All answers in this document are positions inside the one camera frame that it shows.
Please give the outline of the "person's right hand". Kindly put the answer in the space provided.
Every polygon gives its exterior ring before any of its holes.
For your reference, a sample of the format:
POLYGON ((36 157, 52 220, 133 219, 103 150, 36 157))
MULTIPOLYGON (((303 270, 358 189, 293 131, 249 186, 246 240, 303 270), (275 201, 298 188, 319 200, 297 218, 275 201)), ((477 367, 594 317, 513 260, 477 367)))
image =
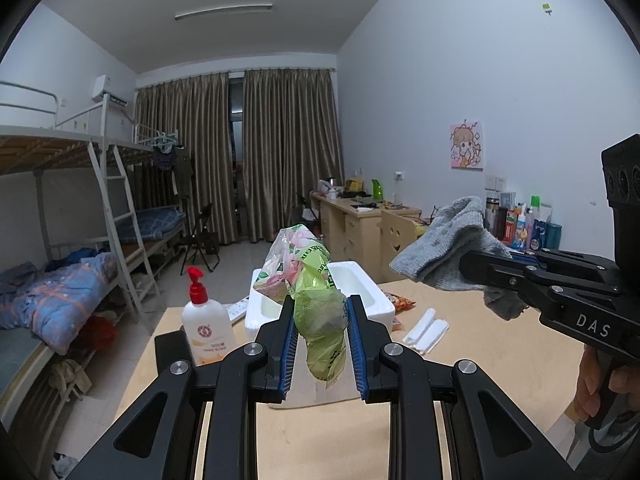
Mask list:
MULTIPOLYGON (((598 352, 590 346, 585 346, 579 364, 574 397, 574 410, 582 422, 598 414, 602 382, 603 372, 598 361, 598 352)), ((622 366, 614 370, 608 381, 608 388, 616 394, 626 396, 629 411, 639 411, 640 370, 638 366, 622 366)))

